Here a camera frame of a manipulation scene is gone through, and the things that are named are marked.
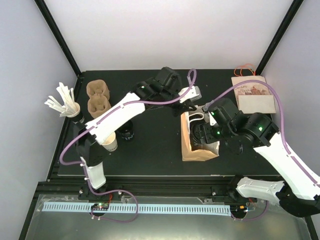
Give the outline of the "brown paper takeout bag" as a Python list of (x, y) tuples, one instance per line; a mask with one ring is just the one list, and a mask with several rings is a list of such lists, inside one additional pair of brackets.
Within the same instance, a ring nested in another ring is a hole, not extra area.
[(203, 112), (202, 106), (196, 105), (195, 111), (187, 111), (180, 116), (183, 162), (206, 162), (219, 156), (219, 141), (210, 144), (194, 143), (190, 125), (200, 122), (209, 123), (209, 117)]

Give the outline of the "stack of black cup lids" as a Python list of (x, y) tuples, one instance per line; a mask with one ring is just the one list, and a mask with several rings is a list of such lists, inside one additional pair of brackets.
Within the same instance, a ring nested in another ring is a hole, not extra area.
[(131, 141), (134, 137), (133, 122), (131, 120), (127, 121), (122, 126), (120, 126), (116, 131), (121, 136), (122, 139), (126, 141)]

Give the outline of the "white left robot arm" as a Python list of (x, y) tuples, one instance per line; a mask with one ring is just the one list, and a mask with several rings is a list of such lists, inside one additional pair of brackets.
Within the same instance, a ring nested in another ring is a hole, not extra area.
[(132, 118), (155, 106), (171, 108), (174, 116), (195, 110), (193, 101), (200, 98), (196, 79), (197, 71), (189, 70), (188, 86), (182, 87), (181, 76), (170, 67), (163, 67), (155, 77), (136, 83), (120, 102), (85, 124), (74, 140), (85, 180), (90, 184), (89, 193), (95, 199), (103, 199), (108, 192), (103, 157), (98, 155), (107, 139)]

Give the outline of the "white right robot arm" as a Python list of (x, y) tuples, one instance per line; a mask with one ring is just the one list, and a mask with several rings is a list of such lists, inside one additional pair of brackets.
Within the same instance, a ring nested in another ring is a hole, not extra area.
[(256, 198), (279, 204), (289, 214), (304, 218), (320, 212), (319, 177), (282, 140), (279, 127), (264, 113), (245, 115), (228, 98), (212, 103), (208, 116), (192, 123), (190, 138), (196, 145), (224, 142), (236, 154), (251, 148), (281, 175), (281, 181), (256, 180), (236, 175), (227, 189), (234, 202)]

